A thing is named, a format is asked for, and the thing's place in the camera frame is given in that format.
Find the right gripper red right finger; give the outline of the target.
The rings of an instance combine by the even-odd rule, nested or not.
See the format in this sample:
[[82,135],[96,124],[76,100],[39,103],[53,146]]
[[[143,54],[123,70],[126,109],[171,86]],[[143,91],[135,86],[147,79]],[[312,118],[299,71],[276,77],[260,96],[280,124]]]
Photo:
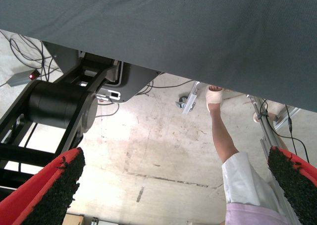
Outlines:
[[273,146],[268,167],[303,225],[317,223],[317,168],[294,153]]

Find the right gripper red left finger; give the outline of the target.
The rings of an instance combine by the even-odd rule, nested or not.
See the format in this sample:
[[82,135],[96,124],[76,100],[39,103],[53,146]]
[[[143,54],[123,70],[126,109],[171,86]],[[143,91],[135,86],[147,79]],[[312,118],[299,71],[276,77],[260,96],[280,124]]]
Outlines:
[[2,225],[60,225],[73,202],[85,166],[81,148],[48,163],[0,203]]

